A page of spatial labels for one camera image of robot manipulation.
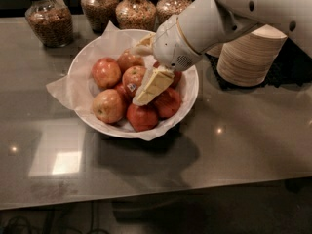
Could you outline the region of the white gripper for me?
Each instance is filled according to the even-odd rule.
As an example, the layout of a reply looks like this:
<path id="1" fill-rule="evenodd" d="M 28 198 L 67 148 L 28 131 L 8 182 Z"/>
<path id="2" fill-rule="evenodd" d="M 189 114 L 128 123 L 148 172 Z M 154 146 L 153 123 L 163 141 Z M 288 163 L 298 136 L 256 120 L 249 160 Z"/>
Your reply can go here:
<path id="1" fill-rule="evenodd" d="M 160 64 L 166 66 L 152 67 L 145 72 L 133 98 L 133 104 L 138 106 L 147 105 L 173 83 L 173 69 L 185 71 L 202 59 L 202 55 L 193 51 L 185 40 L 178 24 L 178 15 L 162 23 L 156 34 L 148 33 L 141 38 L 131 48 L 131 53 L 139 56 L 153 54 Z"/>

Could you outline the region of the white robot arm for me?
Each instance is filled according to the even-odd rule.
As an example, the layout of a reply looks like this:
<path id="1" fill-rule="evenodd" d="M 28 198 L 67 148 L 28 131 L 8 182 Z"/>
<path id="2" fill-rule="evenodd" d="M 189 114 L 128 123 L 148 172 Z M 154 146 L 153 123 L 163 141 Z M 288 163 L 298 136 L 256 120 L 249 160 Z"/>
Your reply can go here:
<path id="1" fill-rule="evenodd" d="M 153 56 L 171 74 L 193 66 L 212 47 L 266 24 L 312 57 L 312 0 L 195 0 L 142 38 L 132 52 Z"/>

